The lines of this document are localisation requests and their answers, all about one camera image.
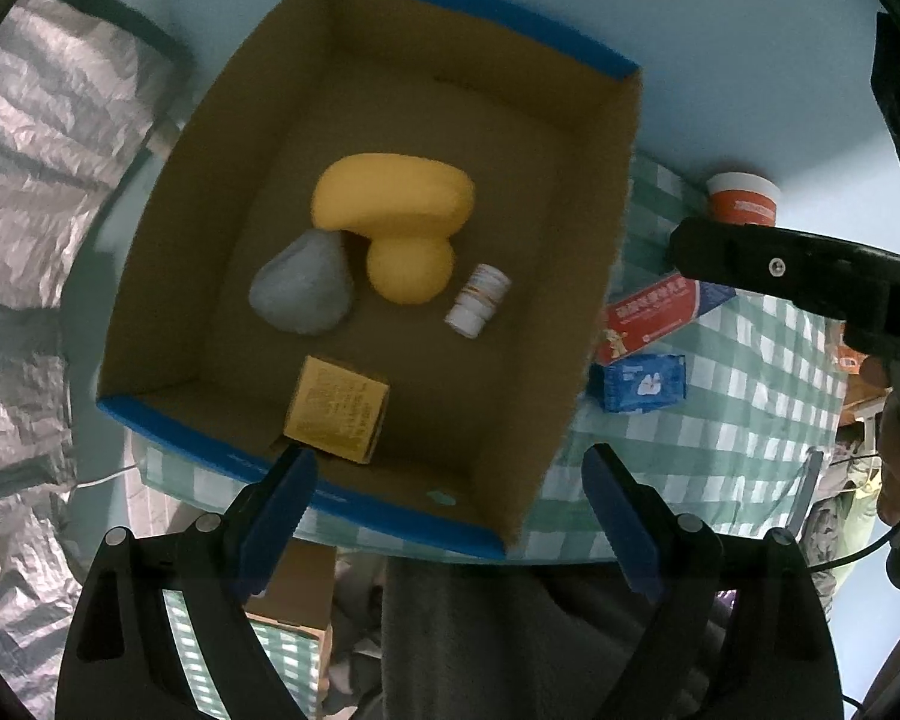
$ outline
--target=white pill bottle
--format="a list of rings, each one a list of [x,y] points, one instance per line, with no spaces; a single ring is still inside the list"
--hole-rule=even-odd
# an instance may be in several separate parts
[[[494,266],[480,264],[457,295],[457,302],[447,314],[446,323],[466,336],[476,338],[496,311],[511,281]]]

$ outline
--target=blue gripper pad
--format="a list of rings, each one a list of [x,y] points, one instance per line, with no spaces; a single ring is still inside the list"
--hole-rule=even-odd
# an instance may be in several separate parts
[[[266,588],[317,486],[314,450],[295,451],[295,459],[264,502],[240,545],[232,587],[241,604]]]
[[[634,477],[621,461],[616,458],[605,461],[597,448],[591,446],[583,455],[581,478],[583,492],[607,534],[626,583],[650,603],[656,603],[664,589],[660,550],[631,502],[631,495],[638,493]]]

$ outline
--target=gray rock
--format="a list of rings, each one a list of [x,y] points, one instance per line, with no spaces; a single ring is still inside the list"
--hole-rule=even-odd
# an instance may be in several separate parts
[[[316,336],[353,304],[353,280],[338,232],[307,230],[254,276],[250,306],[277,330]]]

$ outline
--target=paper cup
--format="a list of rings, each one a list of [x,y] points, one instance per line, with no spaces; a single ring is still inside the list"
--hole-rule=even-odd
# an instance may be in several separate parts
[[[706,189],[710,213],[717,221],[776,225],[780,189],[765,178],[749,172],[722,172],[706,182]]]

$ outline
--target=silver reflective sheet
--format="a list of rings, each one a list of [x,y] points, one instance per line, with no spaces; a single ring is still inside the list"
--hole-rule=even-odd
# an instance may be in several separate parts
[[[19,0],[0,26],[0,671],[37,718],[80,589],[56,535],[77,479],[58,304],[172,79],[60,0]]]

